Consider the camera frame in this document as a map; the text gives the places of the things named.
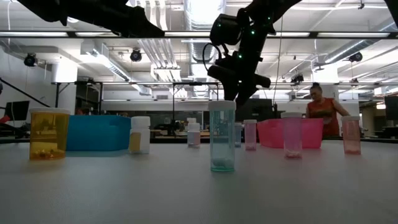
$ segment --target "white cap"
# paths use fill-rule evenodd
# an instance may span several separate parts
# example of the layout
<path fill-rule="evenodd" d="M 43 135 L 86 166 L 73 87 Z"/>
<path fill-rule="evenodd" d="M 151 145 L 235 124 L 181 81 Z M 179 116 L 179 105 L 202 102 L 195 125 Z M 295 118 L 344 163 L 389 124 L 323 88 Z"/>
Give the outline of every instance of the white cap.
<path fill-rule="evenodd" d="M 135 127 L 149 127 L 150 117 L 148 116 L 136 116 L 131 118 L 131 128 Z"/>
<path fill-rule="evenodd" d="M 188 123 L 188 131 L 200 131 L 199 123 Z"/>
<path fill-rule="evenodd" d="M 228 100 L 212 101 L 208 108 L 210 111 L 236 110 L 236 103 Z"/>
<path fill-rule="evenodd" d="M 300 112 L 283 112 L 280 114 L 281 118 L 301 118 L 302 114 Z"/>
<path fill-rule="evenodd" d="M 70 115 L 70 111 L 62 108 L 31 108 L 29 112 L 32 113 L 61 113 Z"/>
<path fill-rule="evenodd" d="M 251 120 L 244 120 L 244 124 L 257 124 L 257 120 L 251 119 Z"/>
<path fill-rule="evenodd" d="M 197 119 L 196 118 L 187 118 L 188 123 L 196 123 Z"/>
<path fill-rule="evenodd" d="M 361 118 L 359 116 L 344 116 L 341 117 L 341 121 L 359 121 Z"/>

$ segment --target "blue plastic bin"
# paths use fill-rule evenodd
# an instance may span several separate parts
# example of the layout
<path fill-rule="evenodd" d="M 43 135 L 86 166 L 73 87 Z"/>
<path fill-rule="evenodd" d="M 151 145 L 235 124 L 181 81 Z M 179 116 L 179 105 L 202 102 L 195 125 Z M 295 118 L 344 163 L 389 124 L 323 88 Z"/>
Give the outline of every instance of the blue plastic bin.
<path fill-rule="evenodd" d="M 131 119 L 121 116 L 70 116 L 67 151 L 116 151 L 129 147 Z"/>

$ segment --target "label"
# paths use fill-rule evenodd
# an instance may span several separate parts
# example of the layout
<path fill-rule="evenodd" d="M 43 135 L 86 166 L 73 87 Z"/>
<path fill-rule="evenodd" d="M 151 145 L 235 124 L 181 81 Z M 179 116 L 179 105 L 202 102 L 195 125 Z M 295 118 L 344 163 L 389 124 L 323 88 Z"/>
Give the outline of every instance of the label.
<path fill-rule="evenodd" d="M 141 133 L 131 133 L 130 134 L 129 151 L 130 152 L 139 152 L 140 143 L 141 143 Z"/>

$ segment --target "woman's hair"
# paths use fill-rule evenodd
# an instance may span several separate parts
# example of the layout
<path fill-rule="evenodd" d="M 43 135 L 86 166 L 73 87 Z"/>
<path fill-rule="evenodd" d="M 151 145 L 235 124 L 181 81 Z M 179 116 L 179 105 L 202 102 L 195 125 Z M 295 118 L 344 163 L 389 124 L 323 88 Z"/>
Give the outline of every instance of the woman's hair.
<path fill-rule="evenodd" d="M 312 83 L 312 86 L 311 86 L 310 90 L 314 90 L 314 89 L 322 91 L 322 88 L 319 85 L 319 83 Z"/>

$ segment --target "table surface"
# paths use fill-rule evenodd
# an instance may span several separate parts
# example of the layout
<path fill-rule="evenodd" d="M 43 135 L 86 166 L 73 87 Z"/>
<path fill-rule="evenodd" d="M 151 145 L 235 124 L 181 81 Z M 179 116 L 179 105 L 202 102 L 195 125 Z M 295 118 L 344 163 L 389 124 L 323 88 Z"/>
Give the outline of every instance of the table surface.
<path fill-rule="evenodd" d="M 341 141 L 302 160 L 236 150 L 236 171 L 210 171 L 208 144 L 151 144 L 149 155 L 69 152 L 29 161 L 0 145 L 0 223 L 398 223 L 398 145 Z"/>

